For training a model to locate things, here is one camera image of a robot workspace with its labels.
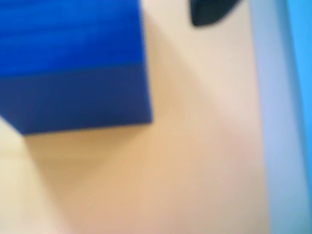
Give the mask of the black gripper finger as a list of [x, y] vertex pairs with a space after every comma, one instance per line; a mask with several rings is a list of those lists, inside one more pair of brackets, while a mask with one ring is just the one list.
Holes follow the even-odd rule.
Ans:
[[213, 25], [227, 17], [240, 0], [190, 0], [190, 17], [193, 26]]

